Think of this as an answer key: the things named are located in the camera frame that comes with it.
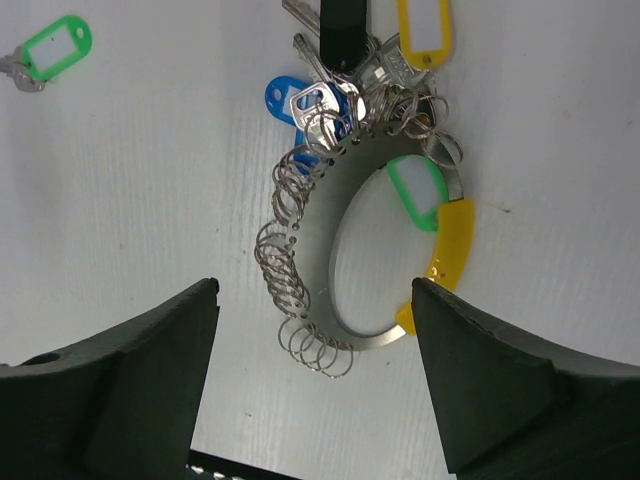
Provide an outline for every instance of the yellow grip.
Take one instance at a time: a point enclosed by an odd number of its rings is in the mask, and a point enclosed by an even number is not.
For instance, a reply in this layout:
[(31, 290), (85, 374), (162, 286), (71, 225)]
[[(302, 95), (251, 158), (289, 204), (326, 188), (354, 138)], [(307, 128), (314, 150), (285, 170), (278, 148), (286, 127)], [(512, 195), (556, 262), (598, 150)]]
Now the yellow grip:
[[(438, 238), (425, 277), (453, 291), (464, 270), (475, 223), (475, 209), (469, 199), (444, 203), (438, 208)], [(396, 323), (409, 335), (416, 334), (411, 302), (396, 312)]]

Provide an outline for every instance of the metal plate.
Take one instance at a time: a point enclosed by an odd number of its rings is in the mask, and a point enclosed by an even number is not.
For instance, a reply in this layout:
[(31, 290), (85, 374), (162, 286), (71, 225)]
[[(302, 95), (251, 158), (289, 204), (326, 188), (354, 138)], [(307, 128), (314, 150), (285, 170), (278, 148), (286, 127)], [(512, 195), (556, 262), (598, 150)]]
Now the metal plate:
[[(357, 145), (352, 144), (350, 138), (342, 140), (339, 145), (345, 148), (345, 153), (336, 157), (335, 164), (318, 180), (299, 228), (293, 230), (289, 225), (289, 236), (296, 242), (296, 269), (311, 295), (311, 307), (304, 322), (315, 324), (342, 348), (351, 345), (355, 351), (387, 345), (405, 334), (399, 325), (377, 335), (358, 334), (347, 327), (334, 301), (337, 257), (334, 242), (351, 201), (369, 177), (390, 160), (402, 155), (424, 155), (419, 142), (404, 135), (387, 135), (385, 131), (389, 126), (392, 125), (377, 125), (373, 135), (363, 136)], [(457, 170), (441, 171), (449, 190), (461, 192)]]

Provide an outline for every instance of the green key tag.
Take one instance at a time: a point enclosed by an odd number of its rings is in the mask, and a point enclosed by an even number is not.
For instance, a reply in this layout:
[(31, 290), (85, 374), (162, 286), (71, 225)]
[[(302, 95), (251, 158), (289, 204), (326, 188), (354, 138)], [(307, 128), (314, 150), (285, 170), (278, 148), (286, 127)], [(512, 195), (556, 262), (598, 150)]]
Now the green key tag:
[(84, 58), (92, 43), (85, 21), (68, 15), (24, 42), (21, 61), (27, 75), (46, 82)]
[(406, 155), (387, 163), (387, 173), (415, 226), (437, 231), (438, 207), (449, 199), (438, 167), (428, 157)]

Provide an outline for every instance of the key head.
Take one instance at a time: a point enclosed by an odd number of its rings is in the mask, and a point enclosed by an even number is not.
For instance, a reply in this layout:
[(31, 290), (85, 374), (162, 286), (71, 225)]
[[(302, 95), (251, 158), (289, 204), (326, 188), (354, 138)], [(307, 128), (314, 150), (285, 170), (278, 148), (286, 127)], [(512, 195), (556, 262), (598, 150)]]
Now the key head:
[(13, 78), (13, 83), (15, 83), (16, 87), (21, 92), (41, 92), (44, 90), (46, 83), (33, 80), (29, 75), (27, 75), (26, 68), (20, 61), (21, 52), (22, 47), (16, 48), (13, 52), (14, 67), (13, 72), (10, 74), (11, 78)]

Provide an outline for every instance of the white table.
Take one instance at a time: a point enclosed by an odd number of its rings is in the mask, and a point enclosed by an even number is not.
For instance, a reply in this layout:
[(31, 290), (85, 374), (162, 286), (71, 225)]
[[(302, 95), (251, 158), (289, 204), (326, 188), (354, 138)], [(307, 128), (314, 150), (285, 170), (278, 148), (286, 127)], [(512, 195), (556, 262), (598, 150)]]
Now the white table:
[[(456, 50), (438, 78), (478, 204), (459, 294), (552, 341), (640, 364), (640, 4), (452, 3)], [(373, 0), (382, 39), (394, 9)], [(415, 339), (359, 355), (339, 381), (277, 346), (252, 249), (271, 167), (293, 142), (266, 113), (264, 87), (304, 73), (291, 48), (300, 27), (280, 2), (0, 10), (5, 53), (66, 13), (94, 34), (89, 57), (44, 93), (0, 82), (0, 361), (215, 276), (222, 312), (194, 448), (304, 479), (446, 477)], [(384, 175), (367, 198), (339, 277), (353, 279), (361, 301), (344, 308), (361, 325), (408, 297), (433, 244)]]

